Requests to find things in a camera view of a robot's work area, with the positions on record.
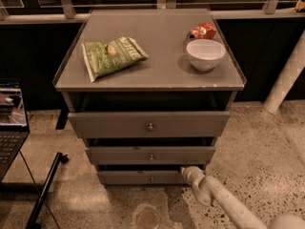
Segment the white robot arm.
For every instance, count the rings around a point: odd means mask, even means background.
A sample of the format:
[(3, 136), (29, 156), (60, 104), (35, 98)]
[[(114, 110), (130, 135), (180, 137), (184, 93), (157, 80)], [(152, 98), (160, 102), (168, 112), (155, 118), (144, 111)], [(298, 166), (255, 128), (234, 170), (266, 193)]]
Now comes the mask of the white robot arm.
[(211, 206), (215, 200), (237, 229), (305, 229), (305, 220), (294, 215), (280, 215), (264, 224), (218, 179), (196, 166), (182, 167), (181, 174), (201, 205)]

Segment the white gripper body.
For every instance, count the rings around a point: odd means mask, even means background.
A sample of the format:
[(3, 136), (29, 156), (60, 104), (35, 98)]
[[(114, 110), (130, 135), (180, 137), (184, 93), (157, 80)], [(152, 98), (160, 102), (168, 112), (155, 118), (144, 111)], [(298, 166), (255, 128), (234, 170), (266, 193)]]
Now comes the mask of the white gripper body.
[(188, 166), (183, 178), (191, 186), (193, 196), (201, 205), (212, 205), (212, 196), (205, 187), (205, 175), (201, 169), (196, 166)]

